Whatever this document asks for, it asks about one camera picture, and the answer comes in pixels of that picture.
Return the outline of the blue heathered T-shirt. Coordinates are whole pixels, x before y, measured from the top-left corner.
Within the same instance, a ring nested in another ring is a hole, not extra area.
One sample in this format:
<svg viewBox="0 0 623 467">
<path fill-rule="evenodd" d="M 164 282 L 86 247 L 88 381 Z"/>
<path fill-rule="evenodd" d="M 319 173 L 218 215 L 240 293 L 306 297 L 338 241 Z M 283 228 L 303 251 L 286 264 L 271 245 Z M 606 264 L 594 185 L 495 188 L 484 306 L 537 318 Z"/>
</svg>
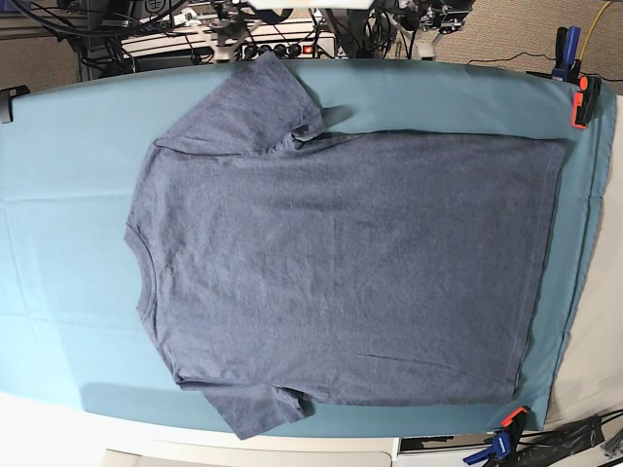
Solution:
<svg viewBox="0 0 623 467">
<path fill-rule="evenodd" d="M 125 240 L 174 382 L 242 439 L 308 403 L 506 404 L 560 140 L 330 134 L 284 64 L 241 67 L 150 146 Z"/>
</svg>

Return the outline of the white power strip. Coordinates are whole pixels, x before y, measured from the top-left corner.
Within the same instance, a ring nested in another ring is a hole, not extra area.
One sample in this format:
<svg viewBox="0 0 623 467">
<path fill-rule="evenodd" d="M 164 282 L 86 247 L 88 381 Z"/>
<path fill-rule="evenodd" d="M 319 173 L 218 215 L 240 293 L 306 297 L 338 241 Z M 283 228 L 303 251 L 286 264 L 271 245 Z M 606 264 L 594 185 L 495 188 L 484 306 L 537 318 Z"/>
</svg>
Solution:
<svg viewBox="0 0 623 467">
<path fill-rule="evenodd" d="M 337 41 L 333 36 L 321 34 L 318 38 L 310 37 L 291 44 L 243 42 L 233 55 L 219 58 L 217 62 L 252 61 L 261 54 L 271 53 L 279 59 L 323 59 L 334 58 L 337 53 Z"/>
</svg>

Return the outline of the teal table cloth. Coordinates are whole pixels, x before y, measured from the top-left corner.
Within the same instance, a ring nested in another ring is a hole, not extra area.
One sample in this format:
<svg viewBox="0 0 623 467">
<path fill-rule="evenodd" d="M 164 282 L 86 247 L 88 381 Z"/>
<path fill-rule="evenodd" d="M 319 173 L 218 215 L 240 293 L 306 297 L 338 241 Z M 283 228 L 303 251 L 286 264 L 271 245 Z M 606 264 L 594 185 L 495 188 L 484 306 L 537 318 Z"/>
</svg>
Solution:
<svg viewBox="0 0 623 467">
<path fill-rule="evenodd" d="M 514 406 L 540 428 L 569 332 L 597 265 L 621 99 L 603 89 L 584 129 L 572 86 L 499 69 L 404 60 L 291 60 L 338 132 L 382 129 L 565 139 L 558 214 Z M 1 388 L 64 406 L 224 432 L 203 396 L 179 389 L 135 307 L 124 242 L 149 145 L 231 73 L 190 66 L 31 93 L 1 127 Z"/>
</svg>

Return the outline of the orange blue clamp bottom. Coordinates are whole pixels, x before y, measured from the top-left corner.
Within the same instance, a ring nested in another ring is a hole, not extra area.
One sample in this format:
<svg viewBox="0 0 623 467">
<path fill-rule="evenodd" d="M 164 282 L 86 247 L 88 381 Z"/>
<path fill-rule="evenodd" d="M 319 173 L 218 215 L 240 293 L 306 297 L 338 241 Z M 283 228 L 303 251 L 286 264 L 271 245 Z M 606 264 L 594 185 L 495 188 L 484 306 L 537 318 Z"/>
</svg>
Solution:
<svg viewBox="0 0 623 467">
<path fill-rule="evenodd" d="M 501 422 L 501 429 L 491 438 L 491 444 L 462 461 L 467 466 L 503 466 L 512 454 L 517 451 L 520 439 L 526 427 L 530 410 L 520 406 Z"/>
</svg>

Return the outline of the orange black clamp top right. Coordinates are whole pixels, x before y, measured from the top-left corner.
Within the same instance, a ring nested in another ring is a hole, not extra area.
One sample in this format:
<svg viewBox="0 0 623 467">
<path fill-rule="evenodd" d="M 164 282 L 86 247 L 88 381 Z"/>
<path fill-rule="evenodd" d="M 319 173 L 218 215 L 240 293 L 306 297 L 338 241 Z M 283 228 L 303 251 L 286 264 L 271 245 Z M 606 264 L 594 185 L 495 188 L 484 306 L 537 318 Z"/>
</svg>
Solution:
<svg viewBox="0 0 623 467">
<path fill-rule="evenodd" d="M 602 90 L 602 79 L 597 76 L 583 76 L 579 80 L 579 91 L 573 96 L 570 123 L 575 128 L 585 129 L 598 107 Z"/>
</svg>

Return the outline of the blue clamp top right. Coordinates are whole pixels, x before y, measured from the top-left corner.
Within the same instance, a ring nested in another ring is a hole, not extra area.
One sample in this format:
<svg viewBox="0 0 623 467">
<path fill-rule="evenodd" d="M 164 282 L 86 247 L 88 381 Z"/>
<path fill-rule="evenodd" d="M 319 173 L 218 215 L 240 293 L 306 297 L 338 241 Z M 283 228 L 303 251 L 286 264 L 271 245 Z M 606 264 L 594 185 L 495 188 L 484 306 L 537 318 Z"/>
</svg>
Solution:
<svg viewBox="0 0 623 467">
<path fill-rule="evenodd" d="M 581 29 L 577 26 L 559 27 L 556 34 L 554 80 L 577 84 L 581 60 L 576 57 Z"/>
</svg>

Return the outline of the black bag bottom right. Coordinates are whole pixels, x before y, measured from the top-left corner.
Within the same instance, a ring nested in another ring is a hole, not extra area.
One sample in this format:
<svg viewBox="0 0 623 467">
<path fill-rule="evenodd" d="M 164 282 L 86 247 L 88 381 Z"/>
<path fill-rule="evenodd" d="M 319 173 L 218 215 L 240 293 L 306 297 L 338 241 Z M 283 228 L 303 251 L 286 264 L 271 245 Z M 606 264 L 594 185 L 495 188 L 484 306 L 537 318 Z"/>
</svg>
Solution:
<svg viewBox="0 0 623 467">
<path fill-rule="evenodd" d="M 605 440 L 603 418 L 593 415 L 534 436 L 510 457 L 507 466 L 545 467 L 594 448 Z"/>
</svg>

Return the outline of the black clamp left edge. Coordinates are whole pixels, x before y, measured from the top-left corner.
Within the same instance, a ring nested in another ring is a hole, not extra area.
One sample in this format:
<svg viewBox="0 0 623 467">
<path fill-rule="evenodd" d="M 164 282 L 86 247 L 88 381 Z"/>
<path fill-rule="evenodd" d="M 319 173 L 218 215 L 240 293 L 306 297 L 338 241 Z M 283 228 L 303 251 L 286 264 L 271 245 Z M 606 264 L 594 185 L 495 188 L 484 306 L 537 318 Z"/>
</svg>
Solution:
<svg viewBox="0 0 623 467">
<path fill-rule="evenodd" d="M 14 120 L 13 100 L 30 94 L 26 85 L 20 85 L 0 90 L 0 120 L 2 124 L 11 123 Z"/>
</svg>

